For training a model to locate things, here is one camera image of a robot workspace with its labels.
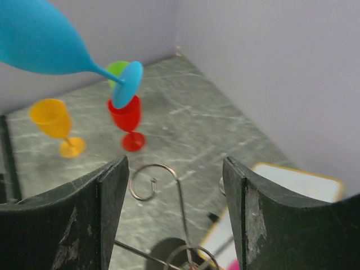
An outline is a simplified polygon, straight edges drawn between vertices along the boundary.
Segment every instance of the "red goblet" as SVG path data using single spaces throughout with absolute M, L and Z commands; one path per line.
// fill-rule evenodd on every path
M 115 108 L 112 100 L 109 99 L 107 109 L 115 125 L 121 130 L 128 132 L 121 142 L 123 148 L 129 152 L 139 151 L 145 144 L 144 135 L 134 132 L 141 119 L 141 102 L 139 97 L 134 96 L 130 103 L 121 109 Z

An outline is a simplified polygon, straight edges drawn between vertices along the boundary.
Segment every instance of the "magenta object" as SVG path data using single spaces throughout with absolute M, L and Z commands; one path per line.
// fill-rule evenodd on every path
M 238 261 L 234 260 L 226 270 L 240 270 Z

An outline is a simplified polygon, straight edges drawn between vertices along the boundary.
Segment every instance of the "stone surface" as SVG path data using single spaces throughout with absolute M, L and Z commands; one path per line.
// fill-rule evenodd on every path
M 226 156 L 234 156 L 249 167 L 260 161 L 292 166 L 183 57 L 145 67 L 138 94 L 143 117 L 137 131 L 146 136 L 147 143 L 137 153 L 128 153 L 120 145 L 125 133 L 112 123 L 107 112 L 106 102 L 111 96 L 107 82 L 59 97 L 73 117 L 72 135 L 87 142 L 86 152 L 76 159 L 59 156 L 60 142 L 37 129 L 27 116 L 28 108 L 9 115 L 24 197 L 74 180 L 122 154 L 129 159 L 130 172 L 144 164 L 163 163 L 182 180 L 190 238 L 197 243 L 211 225 L 207 213 L 219 214 L 225 207 L 218 183 Z M 149 169 L 136 182 L 140 195 L 149 194 L 150 176 L 159 180 L 157 197 L 142 203 L 127 192 L 116 235 L 117 240 L 143 251 L 167 237 L 183 238 L 175 181 L 163 169 Z M 114 247 L 110 269 L 143 269 L 143 259 Z

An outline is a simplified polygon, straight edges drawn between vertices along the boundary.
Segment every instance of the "gray wall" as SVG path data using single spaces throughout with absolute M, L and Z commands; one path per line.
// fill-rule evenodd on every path
M 360 2 L 181 0 L 182 51 L 298 166 L 360 192 Z
M 175 53 L 174 0 L 50 0 L 74 24 L 101 66 L 117 60 L 148 64 Z M 0 110 L 28 105 L 89 84 L 92 73 L 45 76 L 0 63 Z

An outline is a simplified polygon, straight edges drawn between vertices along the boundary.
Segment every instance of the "yellow border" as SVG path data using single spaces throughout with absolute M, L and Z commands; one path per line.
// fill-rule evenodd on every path
M 213 230 L 216 229 L 216 227 L 219 225 L 219 222 L 221 221 L 221 219 L 225 216 L 227 210 L 227 206 L 222 210 L 218 221 L 216 221 L 214 224 L 211 225 L 210 229 L 208 230 L 208 232 L 205 234 L 204 238 L 201 240 L 200 242 L 200 246 L 204 246 L 204 244 L 208 241 L 210 235 L 212 234 Z M 203 259 L 203 260 L 208 260 L 208 258 L 201 252 L 198 251 L 197 252 L 198 255 Z
M 288 168 L 288 167 L 283 167 L 283 166 L 279 166 L 279 165 L 274 165 L 274 164 L 270 164 L 270 163 L 266 163 L 266 162 L 259 162 L 259 163 L 256 163 L 253 167 L 252 167 L 252 171 L 254 172 L 255 169 L 260 166 L 260 165 L 267 165 L 267 166 L 270 166 L 270 167 L 275 167 L 275 168 L 279 168 L 279 169 L 284 169 L 284 170 L 291 170 L 293 172 L 297 172 L 297 173 L 303 173 L 303 174 L 307 174 L 309 176 L 316 176 L 316 177 L 321 177 L 321 178 L 325 178 L 325 179 L 328 179 L 328 180 L 332 180 L 332 181 L 335 181 L 337 182 L 339 185 L 340 185 L 340 191 L 337 193 L 337 196 L 335 198 L 335 202 L 337 201 L 340 201 L 343 197 L 344 197 L 344 194 L 345 194 L 345 184 L 343 181 L 339 180 L 339 179 L 336 179 L 336 178 L 333 178 L 333 177 L 328 177 L 328 176 L 324 176 L 324 175 L 321 175 L 321 174 L 317 174 L 317 173 L 310 173 L 310 172 L 305 172 L 303 170 L 296 170 L 296 169 L 293 169 L 293 168 Z
M 343 181 L 333 178 L 333 177 L 328 177 L 328 176 L 324 176 L 324 175 L 320 175 L 320 174 L 316 174 L 316 173 L 310 173 L 310 172 L 305 172 L 303 170 L 296 170 L 293 168 L 288 168 L 288 167 L 284 167 L 284 166 L 279 166 L 279 165 L 274 165 L 271 163 L 266 163 L 266 162 L 259 162 L 256 163 L 253 167 L 252 167 L 252 171 L 255 171 L 256 167 L 260 166 L 260 165 L 267 165 L 270 167 L 275 167 L 275 168 L 279 168 L 279 169 L 284 169 L 284 170 L 291 170 L 293 172 L 297 172 L 297 173 L 303 173 L 303 174 L 307 174 L 310 176 L 316 176 L 316 177 L 321 177 L 321 178 L 325 178 L 325 179 L 329 179 L 332 181 L 337 182 L 340 185 L 340 191 L 338 192 L 335 202 L 341 200 L 344 197 L 345 194 L 345 184 Z M 220 216 L 219 216 L 219 220 L 217 222 L 215 222 L 213 225 L 211 225 L 210 229 L 208 230 L 208 232 L 205 234 L 204 238 L 202 239 L 200 246 L 204 246 L 204 244 L 208 241 L 210 235 L 213 233 L 213 230 L 216 229 L 217 225 L 219 224 L 219 222 L 221 221 L 221 219 L 224 217 L 225 212 L 227 210 L 227 206 L 222 210 Z M 207 260 L 208 258 L 206 256 L 203 255 L 202 252 L 198 252 L 199 256 L 203 259 L 203 260 Z

